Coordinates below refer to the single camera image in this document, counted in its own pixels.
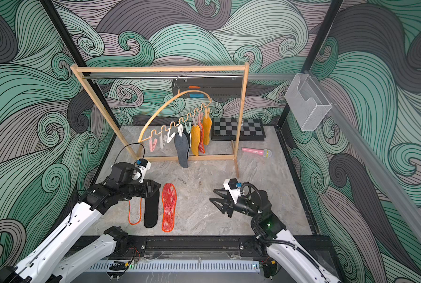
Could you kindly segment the grey insole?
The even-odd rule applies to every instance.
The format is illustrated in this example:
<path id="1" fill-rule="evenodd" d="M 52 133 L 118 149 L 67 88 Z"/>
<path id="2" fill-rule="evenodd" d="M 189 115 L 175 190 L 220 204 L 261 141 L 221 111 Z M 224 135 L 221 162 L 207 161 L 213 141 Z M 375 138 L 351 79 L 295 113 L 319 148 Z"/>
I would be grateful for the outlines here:
<path id="1" fill-rule="evenodd" d="M 175 148 L 177 152 L 177 157 L 179 161 L 179 165 L 183 168 L 188 168 L 188 155 L 189 155 L 189 141 L 185 134 L 176 134 L 175 139 Z"/>

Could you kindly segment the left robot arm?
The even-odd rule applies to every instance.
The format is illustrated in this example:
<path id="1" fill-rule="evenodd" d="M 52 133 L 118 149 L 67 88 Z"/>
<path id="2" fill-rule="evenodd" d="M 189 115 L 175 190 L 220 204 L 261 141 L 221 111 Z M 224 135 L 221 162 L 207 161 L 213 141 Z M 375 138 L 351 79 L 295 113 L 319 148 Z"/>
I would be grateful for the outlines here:
<path id="1" fill-rule="evenodd" d="M 71 213 L 32 253 L 14 266 L 0 270 L 0 283 L 70 283 L 100 259 L 129 252 L 128 233 L 112 226 L 93 243 L 66 256 L 84 232 L 112 206 L 157 194 L 160 184 L 146 179 L 150 168 L 151 163 L 146 159 L 113 164 L 110 175 L 92 185 Z"/>

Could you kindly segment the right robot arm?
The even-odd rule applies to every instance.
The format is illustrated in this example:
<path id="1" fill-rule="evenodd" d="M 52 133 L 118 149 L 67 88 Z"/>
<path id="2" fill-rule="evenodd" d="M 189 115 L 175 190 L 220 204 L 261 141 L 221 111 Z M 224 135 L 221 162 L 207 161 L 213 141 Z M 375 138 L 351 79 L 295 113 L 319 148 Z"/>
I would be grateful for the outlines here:
<path id="1" fill-rule="evenodd" d="M 341 280 L 322 266 L 272 212 L 266 191 L 252 190 L 246 196 L 240 190 L 215 189 L 210 198 L 223 214 L 240 212 L 250 216 L 255 244 L 278 263 L 297 283 L 339 283 Z"/>

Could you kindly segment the black insole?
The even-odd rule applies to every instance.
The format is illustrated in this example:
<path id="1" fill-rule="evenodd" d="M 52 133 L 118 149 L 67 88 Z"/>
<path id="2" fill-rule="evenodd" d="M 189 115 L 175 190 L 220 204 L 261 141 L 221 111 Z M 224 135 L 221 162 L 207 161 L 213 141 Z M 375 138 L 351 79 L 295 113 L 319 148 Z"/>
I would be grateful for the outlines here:
<path id="1" fill-rule="evenodd" d="M 151 197 L 145 198 L 144 205 L 144 227 L 153 228 L 158 222 L 158 204 L 160 192 L 155 192 Z"/>

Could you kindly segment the red patterned insole front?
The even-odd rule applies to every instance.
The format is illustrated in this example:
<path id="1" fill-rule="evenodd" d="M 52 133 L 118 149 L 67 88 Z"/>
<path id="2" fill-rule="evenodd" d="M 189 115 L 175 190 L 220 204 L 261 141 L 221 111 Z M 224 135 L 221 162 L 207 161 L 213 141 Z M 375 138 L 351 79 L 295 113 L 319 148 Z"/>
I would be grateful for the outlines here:
<path id="1" fill-rule="evenodd" d="M 129 201 L 128 222 L 130 225 L 138 225 L 143 220 L 143 200 L 132 199 Z"/>

